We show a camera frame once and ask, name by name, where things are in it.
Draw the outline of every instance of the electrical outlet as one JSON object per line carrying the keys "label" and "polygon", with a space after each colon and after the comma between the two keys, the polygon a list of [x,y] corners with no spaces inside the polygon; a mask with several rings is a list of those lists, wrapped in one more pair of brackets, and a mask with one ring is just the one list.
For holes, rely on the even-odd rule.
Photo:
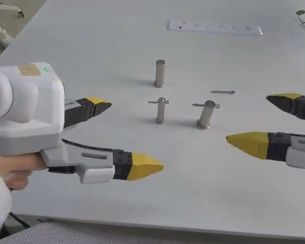
{"label": "electrical outlet", "polygon": [[261,28],[250,25],[233,25],[233,24],[213,24],[199,21],[174,21],[168,22],[168,29],[171,31],[181,32],[209,32],[209,33],[225,33],[236,35],[263,35]]}

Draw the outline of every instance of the metal peg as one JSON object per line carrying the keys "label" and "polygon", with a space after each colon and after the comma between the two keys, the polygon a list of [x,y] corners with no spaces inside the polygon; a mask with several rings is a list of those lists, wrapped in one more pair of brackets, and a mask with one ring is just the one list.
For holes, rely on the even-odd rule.
{"label": "metal peg", "polygon": [[164,75],[165,75],[165,64],[164,60],[156,61],[156,79],[155,79],[155,87],[163,87],[165,85]]}
{"label": "metal peg", "polygon": [[148,102],[158,104],[156,123],[163,124],[165,121],[165,104],[169,104],[165,98],[159,98],[157,102]]}
{"label": "metal peg", "polygon": [[212,100],[208,100],[204,104],[194,103],[194,104],[192,104],[192,106],[203,107],[201,116],[197,120],[197,127],[201,130],[206,130],[210,127],[210,119],[211,119],[212,113],[214,112],[214,109],[220,108],[220,105],[216,104]]}
{"label": "metal peg", "polygon": [[211,93],[235,94],[234,90],[213,90]]}

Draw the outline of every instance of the tape label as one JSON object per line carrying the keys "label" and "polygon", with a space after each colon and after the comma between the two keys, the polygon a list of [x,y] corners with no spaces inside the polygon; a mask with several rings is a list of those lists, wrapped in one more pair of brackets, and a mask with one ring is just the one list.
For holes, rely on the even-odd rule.
{"label": "tape label", "polygon": [[41,71],[37,68],[36,65],[18,65],[17,68],[19,69],[22,76],[39,76],[41,75]]}

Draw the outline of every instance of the black cable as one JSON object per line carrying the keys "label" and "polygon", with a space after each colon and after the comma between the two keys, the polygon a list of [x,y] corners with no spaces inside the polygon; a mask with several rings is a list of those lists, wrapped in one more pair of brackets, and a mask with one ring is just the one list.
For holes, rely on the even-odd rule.
{"label": "black cable", "polygon": [[17,221],[19,224],[21,224],[21,225],[24,227],[24,229],[28,229],[28,228],[31,227],[31,226],[30,226],[29,224],[27,224],[25,221],[21,220],[18,216],[16,216],[13,212],[10,212],[9,215],[10,215],[11,217],[13,217],[15,221]]}

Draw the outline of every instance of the sneaker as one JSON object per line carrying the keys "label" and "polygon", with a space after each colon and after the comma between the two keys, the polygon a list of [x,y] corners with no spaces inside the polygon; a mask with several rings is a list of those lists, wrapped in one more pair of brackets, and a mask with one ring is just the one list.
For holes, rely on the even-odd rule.
{"label": "sneaker", "polygon": [[3,45],[4,48],[7,48],[13,40],[14,39],[7,33],[7,31],[2,26],[0,26],[0,43],[1,43],[1,45]]}

